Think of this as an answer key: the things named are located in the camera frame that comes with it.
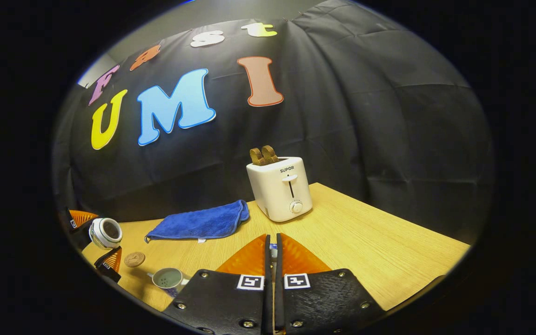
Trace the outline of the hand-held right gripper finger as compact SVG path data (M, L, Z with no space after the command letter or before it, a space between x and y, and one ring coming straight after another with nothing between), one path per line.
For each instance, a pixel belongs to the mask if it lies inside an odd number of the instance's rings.
M351 335L385 311L347 268L331 269L287 234L277 236L275 327L286 335Z
M213 335L270 335L272 297L270 235L262 234L215 271L196 271L164 314Z

